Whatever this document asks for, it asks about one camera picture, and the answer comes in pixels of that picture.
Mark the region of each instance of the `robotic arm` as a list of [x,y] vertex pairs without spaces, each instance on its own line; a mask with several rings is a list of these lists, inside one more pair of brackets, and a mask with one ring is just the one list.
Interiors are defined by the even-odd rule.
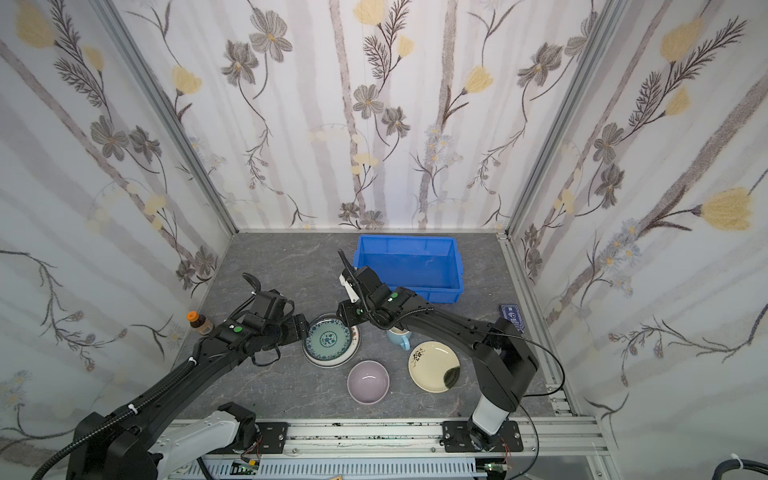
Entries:
[[[497,446],[499,428],[517,409],[538,369],[524,341],[504,336],[513,333],[513,326],[500,319],[480,330],[473,320],[435,308],[411,290],[391,291],[373,270],[355,271],[341,250],[339,254],[350,293],[350,300],[339,304],[343,322],[354,326],[370,321],[381,329],[410,329],[471,358],[482,397],[468,421],[469,436],[478,451]],[[279,359],[281,346],[306,338],[307,321],[293,313],[292,301],[276,290],[261,291],[255,277],[243,276],[253,287],[251,297],[198,341],[187,363],[110,415],[94,412],[83,419],[74,431],[76,440],[43,464],[33,480],[69,454],[67,480],[144,480],[163,478],[217,448],[243,451],[252,445],[261,435],[255,415],[233,403],[173,432],[173,438],[161,439],[171,421],[219,377],[249,357],[254,365],[261,365],[254,356],[261,351],[273,350]]]

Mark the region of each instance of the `purple bowl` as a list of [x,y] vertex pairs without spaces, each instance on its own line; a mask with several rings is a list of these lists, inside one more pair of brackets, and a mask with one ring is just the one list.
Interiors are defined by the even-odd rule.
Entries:
[[389,374],[381,363],[363,360],[349,372],[346,389],[356,402],[373,405],[389,390]]

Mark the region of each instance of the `mug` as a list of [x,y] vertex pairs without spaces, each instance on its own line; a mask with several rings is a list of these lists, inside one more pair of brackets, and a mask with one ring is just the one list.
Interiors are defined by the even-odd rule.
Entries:
[[397,327],[392,327],[386,332],[389,341],[395,345],[400,345],[403,350],[408,351],[411,349],[411,343],[408,339],[411,337],[410,330],[401,330]]

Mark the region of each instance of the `cable tie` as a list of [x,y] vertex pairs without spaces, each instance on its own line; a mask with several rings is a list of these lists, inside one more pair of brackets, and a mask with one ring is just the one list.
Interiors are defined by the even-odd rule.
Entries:
[[735,453],[732,453],[730,454],[730,457],[733,458],[734,460],[739,461],[739,470],[744,470],[744,462],[741,461],[741,458],[739,458],[738,455],[736,455]]

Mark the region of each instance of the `black mounting plate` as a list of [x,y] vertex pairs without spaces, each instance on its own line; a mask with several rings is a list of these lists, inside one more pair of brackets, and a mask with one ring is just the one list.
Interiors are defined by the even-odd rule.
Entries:
[[[262,438],[259,443],[259,455],[267,453],[280,454],[283,453],[283,447],[286,444],[286,433],[288,432],[288,423],[286,422],[257,422],[259,431]],[[231,454],[239,453],[232,449],[232,445],[228,445],[223,449],[213,450],[211,453],[215,454]],[[256,449],[254,449],[249,455],[255,455]]]
[[[503,452],[504,444],[502,439],[507,443],[510,452],[523,451],[523,441],[520,438],[520,428],[517,422],[505,420],[498,429],[497,436],[499,438],[498,443],[492,449],[486,450],[487,452]],[[466,420],[443,422],[441,443],[445,446],[446,453],[477,452],[472,444],[472,440],[469,438],[469,428],[467,428]]]

